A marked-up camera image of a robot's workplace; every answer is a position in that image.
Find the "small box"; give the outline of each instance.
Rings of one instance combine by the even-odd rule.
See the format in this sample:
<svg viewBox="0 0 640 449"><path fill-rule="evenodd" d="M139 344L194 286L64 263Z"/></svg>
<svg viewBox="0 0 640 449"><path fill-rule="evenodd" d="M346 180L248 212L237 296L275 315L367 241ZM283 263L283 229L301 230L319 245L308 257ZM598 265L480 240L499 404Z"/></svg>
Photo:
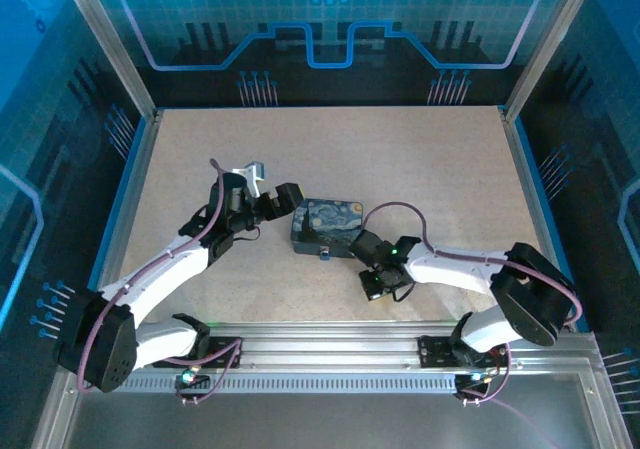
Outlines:
<svg viewBox="0 0 640 449"><path fill-rule="evenodd" d="M293 250L322 260L353 258L349 246L362 230L362 212L359 202L305 199L293 215Z"/></svg>

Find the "purple cable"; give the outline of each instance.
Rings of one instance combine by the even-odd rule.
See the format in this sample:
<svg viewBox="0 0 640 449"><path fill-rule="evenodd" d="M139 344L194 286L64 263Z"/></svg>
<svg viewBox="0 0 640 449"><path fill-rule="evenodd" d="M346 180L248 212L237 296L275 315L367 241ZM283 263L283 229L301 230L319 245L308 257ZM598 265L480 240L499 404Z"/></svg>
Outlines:
<svg viewBox="0 0 640 449"><path fill-rule="evenodd" d="M401 201L391 201L391 202L385 202L384 204L380 204L379 206L376 206L373 209L371 209L371 211L369 211L369 214L367 214L367 217L364 218L364 221L362 223L362 228L364 229L364 227L367 225L367 222L369 221L369 218L374 213L378 212L380 209L383 209L389 206L406 207L408 209L411 209L413 212L415 212L418 215L418 217L420 218L420 221L422 222L422 242L424 242L424 245L427 246L427 249L434 255L446 257L449 259L455 259L458 261L481 262L484 264L498 264L501 266L511 267L517 271L520 271L528 275L529 277L538 279L539 281L542 281L545 284L553 287L554 289L561 292L564 296L567 297L567 299L571 301L571 303L573 304L573 307L575 307L575 313L573 314L573 316L569 317L565 321L565 324L571 324L573 322L576 322L578 319L580 319L580 317L582 317L582 304L580 304L580 301L575 296L575 294L573 294L569 289L564 287L559 282L551 279L549 276L546 276L545 274L542 274L527 266L523 266L522 264L518 264L517 262L505 261L504 259L498 259L495 257L489 257L485 259L484 257L479 257L479 256L465 256L462 254L452 254L450 252L436 250L431 245L427 237L427 220L425 219L424 214L422 214L422 211L420 211L420 209L418 209L416 206L412 204L409 204L407 202L401 202Z"/></svg>
<svg viewBox="0 0 640 449"><path fill-rule="evenodd" d="M478 391L472 391L470 389L463 389L464 392L466 392L467 394L471 394L472 396L476 396L476 397L484 397L484 394L478 392ZM479 402L484 402L487 399L480 399ZM501 407L504 407L505 409L511 411L513 414L515 414L516 416L518 416L520 419L522 419L524 422L526 422L529 426L531 426L533 429L535 429L536 431L538 431L538 433L544 438L546 439L546 441L551 444L552 447L554 447L555 449L561 449L560 445L558 443L556 443L551 436L549 436L549 434L547 434L540 426L538 426L535 422L533 422L531 419L529 419L527 416L525 416L522 412L520 412L518 409L516 409L515 407L513 407L511 404L507 404L506 402L501 401L500 399L492 399L491 402L493 402L494 404L497 404Z"/></svg>
<svg viewBox="0 0 640 449"><path fill-rule="evenodd" d="M222 210L222 201L224 197L224 179L222 177L224 170L220 167L220 165L215 159L211 159L211 165L216 168L216 171L218 171L218 200L217 200L216 210L213 213L213 217L211 218L209 223L206 225L206 227L202 230L202 232L200 232L200 234L198 234L196 237L194 237L190 241L185 242L181 246L177 247L174 251L171 252L171 254L166 253L158 257L157 259L149 262L144 267L142 267L138 272L136 272L131 277L131 279L129 279L126 282L124 286L122 286L118 290L118 292L116 292L115 296L113 296L113 298L107 303L107 305L104 306L104 309L102 309L102 312L100 312L100 315L96 319L96 322L93 324L93 327L91 328L91 332L89 332L89 336L87 336L87 342L85 343L84 349L82 350L82 355L80 356L80 362L78 363L78 373L77 373L78 374L78 383L77 383L78 392L87 393L91 388L91 386L86 388L84 387L84 384L83 384L84 373L87 369L87 362L89 361L89 355L91 354L91 349L98 335L98 331L100 331L100 328L102 327L102 324L104 322L104 318L107 316L111 308L115 306L116 303L120 299L122 299L122 297L125 294L129 292L129 289L131 289L131 287L137 281L139 281L140 278L142 278L146 273L156 268L158 265L162 264L167 259L173 258L176 255L180 254L181 252L184 252L190 249L193 245L197 244L200 241L200 239L202 239L207 234L207 232L211 230L213 225L218 220L218 216L220 215L220 211Z"/></svg>
<svg viewBox="0 0 640 449"><path fill-rule="evenodd" d="M231 368L231 365L233 364L233 360L238 355L238 352L240 352L240 344L241 343L242 343L241 339L236 339L231 344L229 344L227 347L219 350L218 352L216 352L216 353L214 353L214 354L212 354L210 356L205 357L204 359L200 359L198 361L182 361L180 359L173 359L173 358L165 359L165 361L171 362L171 363L174 363L174 364L181 364L181 365L185 365L185 366L197 366L197 365L200 365L200 364L206 364L207 362L209 362L209 361L211 361L213 359L216 359L217 357L220 357L220 356L226 354L227 352L229 352L231 349L233 349L233 354L231 354L231 357L229 358L229 361L227 362L227 365L225 366L224 371L222 371L222 374L220 374L220 377L218 378L216 383L209 390L209 392L207 392L204 396L202 396L202 397L195 397L194 396L193 399L187 399L187 398L183 397L182 394L180 394L180 392L176 393L176 395L182 399L182 402L184 404L198 405L199 403L209 399L211 396L213 396L218 391L218 388L222 384L222 380L224 379L224 376L227 375L227 371Z"/></svg>

